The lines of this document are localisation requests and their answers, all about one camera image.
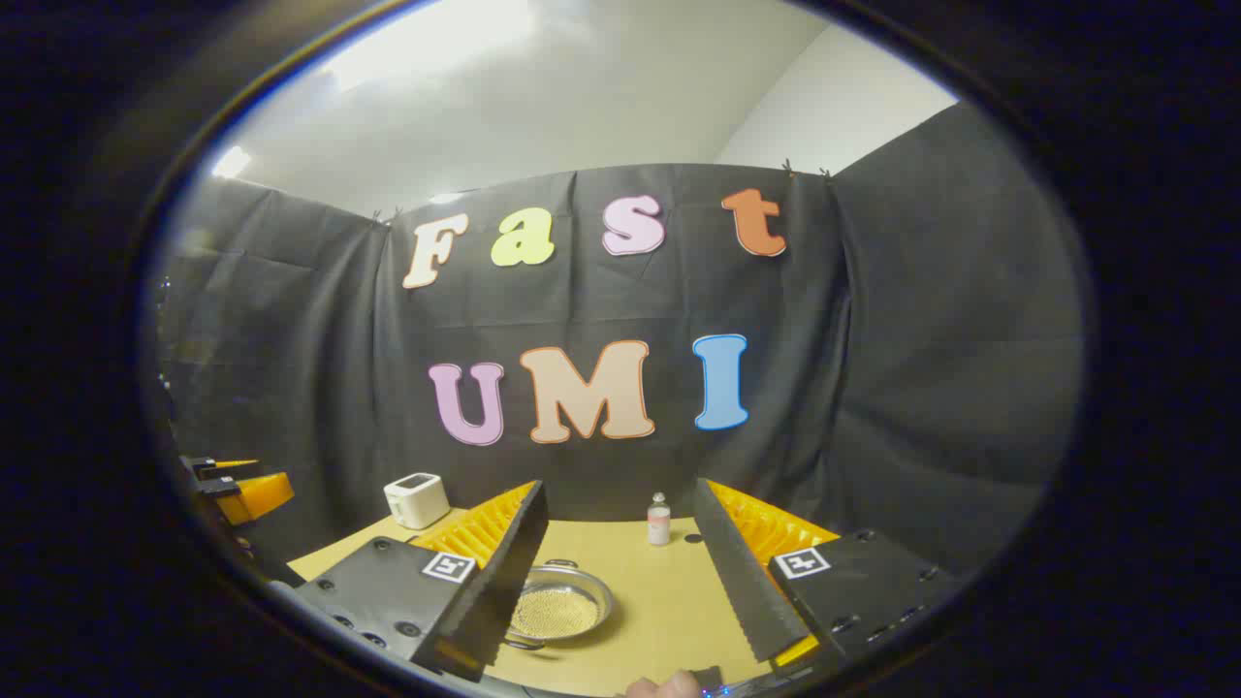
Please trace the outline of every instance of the ceiling light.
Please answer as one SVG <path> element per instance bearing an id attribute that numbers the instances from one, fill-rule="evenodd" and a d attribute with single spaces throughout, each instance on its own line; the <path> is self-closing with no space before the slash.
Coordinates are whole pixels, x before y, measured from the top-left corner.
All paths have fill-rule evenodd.
<path id="1" fill-rule="evenodd" d="M 242 150 L 240 145 L 233 145 L 232 148 L 228 149 L 227 153 L 223 154 L 222 158 L 220 158 L 220 161 L 216 163 L 216 166 L 211 169 L 211 174 L 213 174 L 215 176 L 232 179 L 240 175 L 241 171 L 246 169 L 246 165 L 248 164 L 249 164 L 249 155 L 247 155 L 246 152 Z"/>
<path id="2" fill-rule="evenodd" d="M 323 63 L 341 89 L 407 72 L 443 70 L 529 34 L 526 0 L 439 0 L 405 12 Z"/>
<path id="3" fill-rule="evenodd" d="M 436 194 L 431 197 L 432 204 L 452 204 L 453 201 L 465 196 L 462 191 L 449 191 L 447 194 Z"/>

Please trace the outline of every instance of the metal strainer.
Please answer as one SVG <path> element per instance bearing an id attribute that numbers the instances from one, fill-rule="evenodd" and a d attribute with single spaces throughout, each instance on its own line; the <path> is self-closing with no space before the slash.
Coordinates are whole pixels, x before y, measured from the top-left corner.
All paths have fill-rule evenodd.
<path id="1" fill-rule="evenodd" d="M 532 568 L 517 597 L 505 638 L 520 650 L 539 650 L 547 641 L 589 632 L 612 614 L 612 591 L 603 581 L 577 569 L 572 560 L 547 560 Z"/>

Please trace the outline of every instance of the purple letter u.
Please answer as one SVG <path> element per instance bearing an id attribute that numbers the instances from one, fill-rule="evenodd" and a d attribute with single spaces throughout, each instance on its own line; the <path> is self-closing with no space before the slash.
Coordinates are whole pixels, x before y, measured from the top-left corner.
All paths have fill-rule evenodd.
<path id="1" fill-rule="evenodd" d="M 439 421 L 453 438 L 470 446 L 490 446 L 504 433 L 504 410 L 500 407 L 500 364 L 474 364 L 469 375 L 478 381 L 483 396 L 483 424 L 472 425 L 462 416 L 462 401 L 457 384 L 462 369 L 457 364 L 436 364 L 427 371 L 436 384 L 436 401 L 439 404 Z"/>

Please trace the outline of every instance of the metal handle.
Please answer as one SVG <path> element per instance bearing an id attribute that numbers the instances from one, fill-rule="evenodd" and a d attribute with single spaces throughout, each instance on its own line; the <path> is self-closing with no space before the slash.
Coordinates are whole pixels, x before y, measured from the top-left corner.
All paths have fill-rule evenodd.
<path id="1" fill-rule="evenodd" d="M 539 645 L 530 645 L 529 642 L 519 642 L 516 640 L 509 640 L 508 637 L 504 638 L 504 643 L 508 645 L 509 647 L 516 647 L 517 650 L 542 650 L 544 648 L 544 643 L 542 642 L 540 642 Z"/>

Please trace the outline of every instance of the small glass bottle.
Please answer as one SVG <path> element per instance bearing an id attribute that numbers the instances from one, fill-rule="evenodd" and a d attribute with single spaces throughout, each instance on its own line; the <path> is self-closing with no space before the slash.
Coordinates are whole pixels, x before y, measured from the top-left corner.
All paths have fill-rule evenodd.
<path id="1" fill-rule="evenodd" d="M 673 509 L 664 503 L 664 493 L 656 492 L 647 507 L 647 542 L 652 545 L 668 545 L 671 518 Z"/>

